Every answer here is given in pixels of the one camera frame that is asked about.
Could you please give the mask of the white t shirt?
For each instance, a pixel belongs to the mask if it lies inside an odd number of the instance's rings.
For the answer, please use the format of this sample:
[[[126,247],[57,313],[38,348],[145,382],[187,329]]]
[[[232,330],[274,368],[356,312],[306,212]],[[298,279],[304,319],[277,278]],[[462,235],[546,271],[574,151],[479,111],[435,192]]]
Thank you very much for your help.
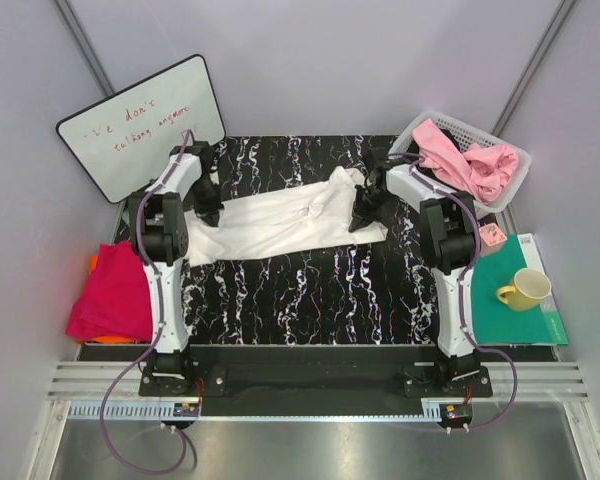
[[[348,231],[356,187],[363,180],[359,170],[338,166],[323,182],[229,200],[216,227],[190,211],[185,214],[189,265],[382,242],[387,228],[379,222]]]

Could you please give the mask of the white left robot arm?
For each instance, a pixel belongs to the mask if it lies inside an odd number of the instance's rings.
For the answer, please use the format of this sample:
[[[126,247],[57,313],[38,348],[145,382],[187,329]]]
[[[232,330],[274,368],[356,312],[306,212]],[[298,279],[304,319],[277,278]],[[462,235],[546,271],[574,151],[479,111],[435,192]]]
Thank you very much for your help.
[[[161,376],[161,384],[176,396],[188,394],[196,382],[180,287],[189,246],[183,202],[191,195],[194,214],[208,226],[218,225],[223,204],[211,179],[214,154],[206,141],[174,147],[163,173],[128,198],[130,242],[143,264],[151,305],[145,374]]]

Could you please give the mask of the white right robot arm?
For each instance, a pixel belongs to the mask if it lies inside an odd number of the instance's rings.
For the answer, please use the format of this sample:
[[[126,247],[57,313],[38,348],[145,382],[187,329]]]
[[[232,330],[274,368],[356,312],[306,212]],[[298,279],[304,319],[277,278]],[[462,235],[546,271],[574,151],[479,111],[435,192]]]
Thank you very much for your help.
[[[363,156],[367,176],[356,188],[351,233],[380,220],[379,211],[396,197],[418,213],[420,251],[434,274],[440,352],[434,384],[446,396],[466,389],[479,372],[472,330],[470,287],[480,253],[474,199],[423,174],[422,157],[371,149]]]

